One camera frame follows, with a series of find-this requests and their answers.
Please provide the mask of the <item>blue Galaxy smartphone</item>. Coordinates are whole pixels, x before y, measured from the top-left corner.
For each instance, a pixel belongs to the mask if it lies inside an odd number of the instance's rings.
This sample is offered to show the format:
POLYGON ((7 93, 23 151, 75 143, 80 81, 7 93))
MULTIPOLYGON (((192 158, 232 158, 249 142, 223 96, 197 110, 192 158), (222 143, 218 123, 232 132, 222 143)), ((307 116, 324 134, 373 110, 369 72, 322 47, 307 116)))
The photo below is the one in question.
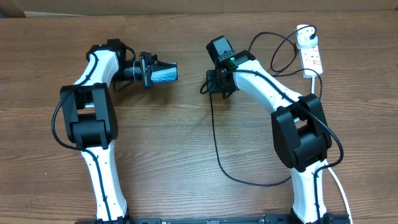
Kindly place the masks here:
POLYGON ((153 83, 174 82, 178 80, 177 63, 156 61, 151 66, 150 80, 153 83))

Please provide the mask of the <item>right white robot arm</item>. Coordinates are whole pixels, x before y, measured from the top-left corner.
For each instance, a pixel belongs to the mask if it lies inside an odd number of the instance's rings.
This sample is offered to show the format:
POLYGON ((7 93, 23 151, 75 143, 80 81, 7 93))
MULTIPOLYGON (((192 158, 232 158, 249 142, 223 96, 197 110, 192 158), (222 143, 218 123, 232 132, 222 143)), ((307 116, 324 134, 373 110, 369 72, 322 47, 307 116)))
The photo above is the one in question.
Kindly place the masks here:
POLYGON ((242 90, 269 112, 275 152, 290 169, 295 221, 325 223, 322 172, 334 134, 319 97, 290 90, 267 73, 250 51, 236 52, 224 36, 213 39, 206 50, 215 67, 207 71, 200 92, 221 93, 227 99, 242 90))

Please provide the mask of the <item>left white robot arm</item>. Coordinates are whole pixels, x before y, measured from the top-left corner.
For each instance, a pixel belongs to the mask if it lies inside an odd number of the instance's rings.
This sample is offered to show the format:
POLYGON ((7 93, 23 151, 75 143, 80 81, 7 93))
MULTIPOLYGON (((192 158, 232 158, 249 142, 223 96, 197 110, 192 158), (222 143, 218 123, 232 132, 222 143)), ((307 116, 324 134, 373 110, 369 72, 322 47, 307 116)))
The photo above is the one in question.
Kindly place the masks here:
POLYGON ((132 59, 126 52, 132 48, 119 39, 93 45, 86 53, 88 65, 82 76, 60 90, 61 111, 70 144, 63 147, 80 151, 90 173, 96 200, 94 223, 129 223, 127 201, 121 191, 115 160, 118 122, 109 86, 115 82, 127 85, 141 80, 146 89, 153 86, 152 68, 157 56, 141 52, 132 59))

